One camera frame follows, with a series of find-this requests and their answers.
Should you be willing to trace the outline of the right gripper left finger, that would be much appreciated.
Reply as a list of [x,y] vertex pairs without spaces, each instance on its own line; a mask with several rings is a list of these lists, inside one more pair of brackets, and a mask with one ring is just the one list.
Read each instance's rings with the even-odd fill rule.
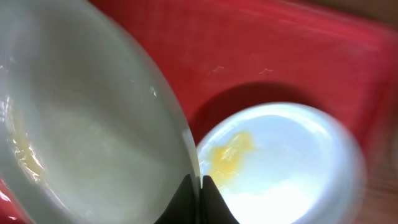
[[192,178],[187,174],[164,213],[154,224],[196,224],[197,201]]

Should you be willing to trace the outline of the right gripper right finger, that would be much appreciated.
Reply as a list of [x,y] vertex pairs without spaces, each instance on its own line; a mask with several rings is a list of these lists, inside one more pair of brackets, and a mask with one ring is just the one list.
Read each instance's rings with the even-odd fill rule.
[[205,175],[200,191],[201,223],[239,224],[222,198],[213,179]]

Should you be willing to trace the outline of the red plastic tray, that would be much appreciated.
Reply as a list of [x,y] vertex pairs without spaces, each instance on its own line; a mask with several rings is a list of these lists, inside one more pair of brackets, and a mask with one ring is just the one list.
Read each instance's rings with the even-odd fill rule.
[[[187,120],[199,172],[200,141],[257,105],[297,103],[335,118],[361,148],[365,180],[395,126],[397,36],[370,22],[295,1],[88,2],[136,40],[165,77]],[[201,172],[199,178],[201,191]],[[32,223],[2,177],[1,222]]]

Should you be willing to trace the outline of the mint green plate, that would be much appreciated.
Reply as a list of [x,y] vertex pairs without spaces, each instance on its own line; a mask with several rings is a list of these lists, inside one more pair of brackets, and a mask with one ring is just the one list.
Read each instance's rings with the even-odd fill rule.
[[32,223],[154,224],[200,172],[157,65],[88,1],[1,2],[1,177]]

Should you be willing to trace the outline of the light blue plate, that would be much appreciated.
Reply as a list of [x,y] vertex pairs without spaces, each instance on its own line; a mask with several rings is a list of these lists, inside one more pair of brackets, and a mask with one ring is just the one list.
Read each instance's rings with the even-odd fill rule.
[[266,103],[217,124],[198,144],[238,223],[352,223],[366,184],[361,148],[335,118],[297,103]]

